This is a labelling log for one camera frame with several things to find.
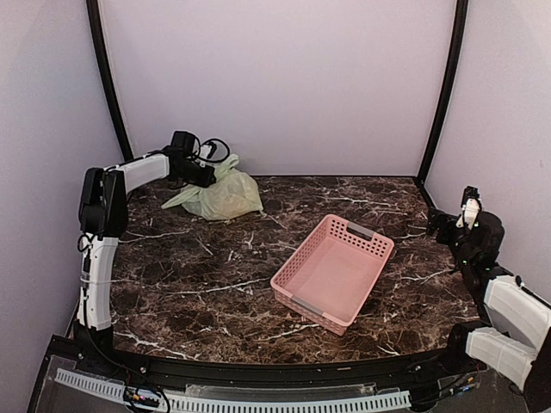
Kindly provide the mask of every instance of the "marble table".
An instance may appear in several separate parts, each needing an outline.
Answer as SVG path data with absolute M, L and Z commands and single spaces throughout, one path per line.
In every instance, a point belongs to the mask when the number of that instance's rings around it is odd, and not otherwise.
M 263 213 L 207 222 L 169 182 L 137 189 L 115 257 L 115 347 L 184 360 L 321 363 L 445 346 L 476 310 L 448 249 L 424 235 L 411 178 L 257 177 Z M 336 336 L 275 301 L 269 279 L 335 213 L 390 237 L 394 251 L 356 321 Z

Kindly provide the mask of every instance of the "basket handle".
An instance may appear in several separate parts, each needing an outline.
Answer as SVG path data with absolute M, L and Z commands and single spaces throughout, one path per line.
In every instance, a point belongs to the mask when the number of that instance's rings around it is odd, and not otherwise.
M 350 230 L 359 232 L 360 234 L 365 235 L 366 237 L 369 237 L 369 241 L 371 241 L 371 239 L 373 238 L 373 235 L 375 235 L 375 231 L 368 230 L 367 228 L 364 228 L 363 226 L 358 224 L 354 224 L 353 222 L 349 222 L 346 227 L 346 231 L 350 232 Z
M 293 301 L 295 304 L 300 305 L 303 308 L 306 308 L 307 310 L 313 312 L 318 316 L 323 316 L 324 314 L 324 312 L 321 311 L 318 307 L 307 303 L 304 299 L 299 299 L 298 297 L 293 296 L 291 297 L 291 301 Z

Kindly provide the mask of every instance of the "wall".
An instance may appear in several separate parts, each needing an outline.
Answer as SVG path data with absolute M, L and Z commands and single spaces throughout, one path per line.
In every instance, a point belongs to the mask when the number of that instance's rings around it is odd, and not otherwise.
M 551 299 L 551 3 L 471 2 L 427 188 L 458 211 L 465 186 L 505 226 L 500 263 Z
M 455 0 L 102 0 L 136 154 L 176 129 L 255 174 L 415 175 Z
M 0 3 L 0 399 L 26 411 L 78 293 L 85 170 L 120 160 L 84 1 Z

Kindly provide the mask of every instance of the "plastic basket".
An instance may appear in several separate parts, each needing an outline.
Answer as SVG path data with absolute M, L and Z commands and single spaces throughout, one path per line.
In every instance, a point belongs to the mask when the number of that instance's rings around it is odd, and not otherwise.
M 393 247 L 387 237 L 327 215 L 271 279 L 275 299 L 341 336 Z

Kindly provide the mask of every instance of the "translucent bag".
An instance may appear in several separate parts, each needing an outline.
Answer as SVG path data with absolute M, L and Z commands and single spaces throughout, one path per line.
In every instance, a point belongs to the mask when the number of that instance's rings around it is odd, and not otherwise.
M 258 185 L 249 175 L 235 169 L 235 154 L 214 170 L 216 183 L 208 188 L 188 185 L 180 194 L 165 202 L 163 209 L 182 205 L 186 211 L 209 221 L 233 219 L 253 211 L 262 211 Z

